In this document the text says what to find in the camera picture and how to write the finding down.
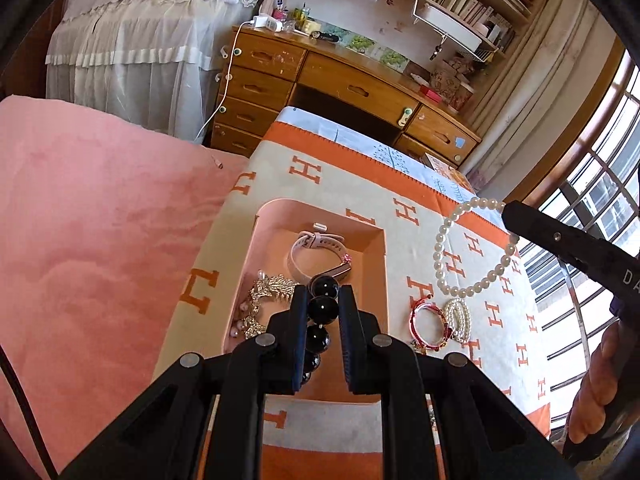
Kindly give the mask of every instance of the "hand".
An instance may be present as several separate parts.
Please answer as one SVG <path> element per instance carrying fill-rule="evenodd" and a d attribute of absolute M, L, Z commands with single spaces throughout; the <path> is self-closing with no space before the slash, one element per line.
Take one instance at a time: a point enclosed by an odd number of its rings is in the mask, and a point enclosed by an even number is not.
<path fill-rule="evenodd" d="M 591 354 L 591 364 L 582 378 L 580 390 L 574 399 L 569 417 L 568 434 L 574 444 L 580 444 L 590 434 L 597 433 L 604 425 L 604 407 L 618 391 L 611 359 L 618 349 L 618 322 L 604 331 L 602 341 Z"/>

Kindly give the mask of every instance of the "black bead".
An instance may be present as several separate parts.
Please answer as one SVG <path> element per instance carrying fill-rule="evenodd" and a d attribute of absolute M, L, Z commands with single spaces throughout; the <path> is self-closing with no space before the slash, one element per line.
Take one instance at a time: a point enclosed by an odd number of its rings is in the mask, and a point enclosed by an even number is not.
<path fill-rule="evenodd" d="M 310 290 L 311 295 L 316 296 L 328 296 L 329 298 L 337 298 L 340 285 L 335 281 L 335 278 L 331 276 L 316 276 L 311 280 Z"/>
<path fill-rule="evenodd" d="M 321 354 L 329 348 L 329 333 L 323 326 L 309 325 L 306 327 L 306 349 L 313 354 Z"/>
<path fill-rule="evenodd" d="M 309 351 L 305 351 L 305 363 L 302 370 L 311 373 L 320 366 L 320 356 Z"/>
<path fill-rule="evenodd" d="M 327 296 L 312 298 L 306 307 L 311 321 L 318 325 L 328 325 L 338 317 L 338 302 Z"/>

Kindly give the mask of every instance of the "pink tray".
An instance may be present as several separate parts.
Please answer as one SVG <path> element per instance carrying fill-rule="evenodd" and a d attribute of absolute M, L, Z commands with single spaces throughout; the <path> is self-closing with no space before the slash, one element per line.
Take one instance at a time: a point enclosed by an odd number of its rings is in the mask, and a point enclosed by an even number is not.
<path fill-rule="evenodd" d="M 326 225 L 331 234 L 344 236 L 344 245 L 353 261 L 351 272 L 342 284 L 353 287 L 359 309 L 375 314 L 380 330 L 387 332 L 384 230 L 286 198 L 267 202 L 256 215 L 254 233 L 242 268 L 236 300 L 230 313 L 229 327 L 238 304 L 244 301 L 253 286 L 258 270 L 263 270 L 270 276 L 284 274 L 287 278 L 291 278 L 287 270 L 287 253 L 293 242 L 298 239 L 298 233 L 313 231 L 312 225 L 315 222 Z M 296 255 L 296 262 L 305 274 L 313 276 L 335 267 L 340 260 L 331 251 L 302 249 Z M 284 302 L 263 300 L 261 305 L 258 321 L 263 325 L 267 325 L 271 314 L 286 308 Z M 331 345 L 321 355 L 320 367 L 297 396 L 302 399 L 333 402 L 377 402 L 377 396 L 354 396 L 349 393 L 342 368 L 338 321 L 331 323 L 327 330 L 331 336 Z M 242 340 L 242 336 L 237 339 L 228 337 L 225 342 L 225 351 L 232 351 Z"/>

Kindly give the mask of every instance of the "black cable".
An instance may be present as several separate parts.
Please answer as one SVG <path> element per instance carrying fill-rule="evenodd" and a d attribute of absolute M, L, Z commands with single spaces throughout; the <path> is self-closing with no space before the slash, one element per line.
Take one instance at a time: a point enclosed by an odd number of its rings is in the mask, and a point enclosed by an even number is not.
<path fill-rule="evenodd" d="M 56 480 L 58 478 L 58 472 L 56 470 L 56 467 L 53 465 L 53 460 L 49 455 L 49 451 L 47 451 L 47 446 L 45 446 L 44 444 L 44 440 L 42 439 L 42 435 L 40 434 L 40 430 L 38 429 L 38 423 L 36 422 L 36 418 L 33 416 L 31 406 L 29 405 L 29 401 L 27 400 L 27 396 L 24 394 L 24 390 L 20 385 L 18 376 L 15 374 L 14 368 L 9 362 L 9 358 L 4 353 L 2 345 L 0 345 L 0 368 L 2 369 L 2 373 L 4 373 L 4 376 L 6 377 L 6 380 L 9 383 L 12 392 L 14 393 L 15 400 L 18 401 L 18 405 L 20 406 L 20 410 L 22 411 L 22 416 L 24 417 L 24 421 L 27 423 L 29 433 L 31 433 L 33 444 L 38 451 L 40 460 L 42 460 L 42 465 L 44 466 L 44 469 L 47 470 L 47 473 L 51 480 Z"/>

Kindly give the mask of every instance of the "beige curtain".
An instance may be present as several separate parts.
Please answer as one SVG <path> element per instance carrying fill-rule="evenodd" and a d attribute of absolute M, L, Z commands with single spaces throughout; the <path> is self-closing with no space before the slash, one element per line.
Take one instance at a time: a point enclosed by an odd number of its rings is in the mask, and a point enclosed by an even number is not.
<path fill-rule="evenodd" d="M 481 191 L 545 117 L 570 76 L 597 9 L 588 0 L 548 0 L 510 64 L 470 118 L 482 142 L 461 166 Z"/>

